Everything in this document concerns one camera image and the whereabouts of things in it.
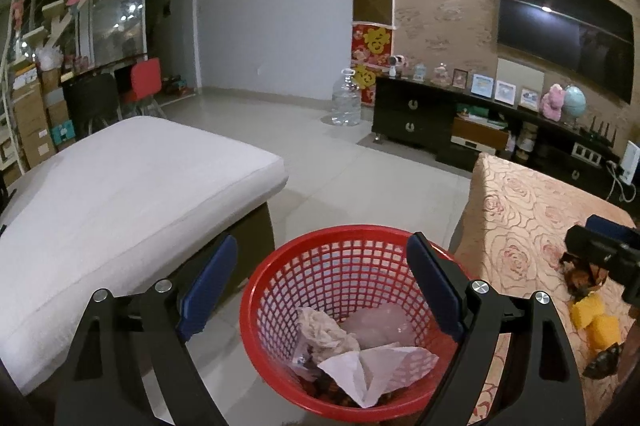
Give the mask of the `stacked cardboard boxes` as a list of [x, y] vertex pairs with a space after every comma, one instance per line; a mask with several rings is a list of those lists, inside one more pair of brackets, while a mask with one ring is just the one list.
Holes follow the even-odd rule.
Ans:
[[13, 114], [29, 168], [76, 141], [61, 86], [61, 70], [40, 72], [35, 64], [17, 64], [11, 84]]

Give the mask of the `red chair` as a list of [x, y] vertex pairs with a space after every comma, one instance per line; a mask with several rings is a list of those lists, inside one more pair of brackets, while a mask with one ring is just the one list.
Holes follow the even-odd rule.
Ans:
[[166, 116], [155, 99], [155, 96], [162, 90], [160, 59], [151, 58], [135, 64], [130, 72], [130, 83], [130, 90], [120, 97], [125, 107], [142, 115], [153, 112], [160, 117]]

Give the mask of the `pink plush toy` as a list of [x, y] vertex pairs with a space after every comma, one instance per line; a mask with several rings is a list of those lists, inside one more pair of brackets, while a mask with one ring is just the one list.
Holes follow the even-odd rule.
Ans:
[[560, 84], [553, 84], [542, 96], [539, 111], [546, 119], [559, 122], [562, 117], [565, 90]]

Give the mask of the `black plastic bag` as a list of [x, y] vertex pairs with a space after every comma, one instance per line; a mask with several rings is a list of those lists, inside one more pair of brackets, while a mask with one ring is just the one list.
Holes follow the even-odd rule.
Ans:
[[623, 346], [614, 342], [613, 345], [598, 352], [585, 367], [582, 376], [589, 380], [604, 380], [617, 373], [620, 366], [620, 353]]

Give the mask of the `white tissue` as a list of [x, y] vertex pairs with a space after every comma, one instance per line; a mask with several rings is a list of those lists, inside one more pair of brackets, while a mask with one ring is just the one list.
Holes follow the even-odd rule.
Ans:
[[339, 354], [360, 350], [355, 335], [343, 330], [323, 311], [300, 307], [298, 326], [300, 339], [307, 346], [315, 364], [320, 364]]

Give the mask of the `large clear water jug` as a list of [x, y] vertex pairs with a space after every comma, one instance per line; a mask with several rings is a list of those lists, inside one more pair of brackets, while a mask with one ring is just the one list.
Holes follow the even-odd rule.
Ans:
[[333, 86], [331, 123], [334, 126], [356, 126], [361, 121], [360, 87], [354, 69], [343, 69]]

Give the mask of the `light blue globe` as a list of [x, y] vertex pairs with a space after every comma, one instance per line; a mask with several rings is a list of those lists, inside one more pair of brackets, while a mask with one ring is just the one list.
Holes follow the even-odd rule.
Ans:
[[563, 114], [566, 122], [576, 124], [587, 110], [585, 94], [576, 85], [568, 85], [564, 90]]

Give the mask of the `rose pattern tablecloth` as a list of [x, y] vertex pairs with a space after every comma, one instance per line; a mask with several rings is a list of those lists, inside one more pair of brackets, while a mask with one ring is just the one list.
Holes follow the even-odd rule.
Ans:
[[562, 181], [481, 154], [460, 224], [457, 261], [473, 279], [501, 294], [529, 297], [547, 292], [564, 325], [578, 368], [594, 352], [586, 331], [570, 321], [568, 293], [560, 259], [566, 231], [599, 215], [623, 226], [631, 217], [619, 207]]

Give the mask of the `black tv cabinet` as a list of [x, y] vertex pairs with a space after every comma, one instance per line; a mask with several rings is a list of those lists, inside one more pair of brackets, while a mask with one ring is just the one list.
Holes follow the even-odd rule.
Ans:
[[639, 210], [639, 176], [623, 179], [612, 138], [497, 101], [431, 84], [379, 76], [374, 139], [427, 151], [439, 162], [471, 171], [480, 153], [527, 166], [597, 197]]

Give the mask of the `yellow foam fruit net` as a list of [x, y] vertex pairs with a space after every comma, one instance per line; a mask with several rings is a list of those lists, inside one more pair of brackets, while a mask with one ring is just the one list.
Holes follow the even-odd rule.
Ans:
[[570, 305], [570, 321], [577, 330], [583, 330], [594, 318], [605, 314], [605, 305], [596, 292], [589, 293], [579, 301]]

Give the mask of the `blue framed picture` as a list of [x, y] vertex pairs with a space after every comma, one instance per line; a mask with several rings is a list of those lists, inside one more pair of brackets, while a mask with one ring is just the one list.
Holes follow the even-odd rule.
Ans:
[[494, 92], [495, 79], [483, 74], [474, 74], [472, 77], [471, 93], [475, 96], [490, 99]]

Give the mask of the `clear cat print packet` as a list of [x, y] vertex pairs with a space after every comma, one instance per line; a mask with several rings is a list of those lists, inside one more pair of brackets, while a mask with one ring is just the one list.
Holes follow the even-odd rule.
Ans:
[[312, 359], [311, 345], [302, 333], [297, 335], [296, 346], [288, 366], [297, 377], [308, 383], [314, 383], [322, 375], [317, 363]]

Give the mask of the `clear plastic bag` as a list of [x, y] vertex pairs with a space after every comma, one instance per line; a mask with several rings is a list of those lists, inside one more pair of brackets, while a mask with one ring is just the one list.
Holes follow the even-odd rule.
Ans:
[[390, 344], [400, 347], [416, 345], [416, 333], [405, 311], [396, 304], [363, 308], [341, 322], [341, 328], [355, 335], [360, 349]]

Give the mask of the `brown paper bag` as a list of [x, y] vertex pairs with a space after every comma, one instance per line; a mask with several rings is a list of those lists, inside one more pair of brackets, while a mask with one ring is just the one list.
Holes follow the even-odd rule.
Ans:
[[560, 267], [568, 293], [575, 302], [600, 290], [608, 279], [608, 270], [568, 252], [560, 258]]

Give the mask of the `white paper sheet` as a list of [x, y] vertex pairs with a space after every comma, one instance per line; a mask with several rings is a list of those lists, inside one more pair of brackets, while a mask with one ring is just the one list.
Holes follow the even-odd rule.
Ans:
[[390, 344], [338, 354], [322, 361], [318, 368], [357, 406], [369, 409], [383, 394], [422, 380], [436, 368], [438, 361], [437, 354], [425, 348]]

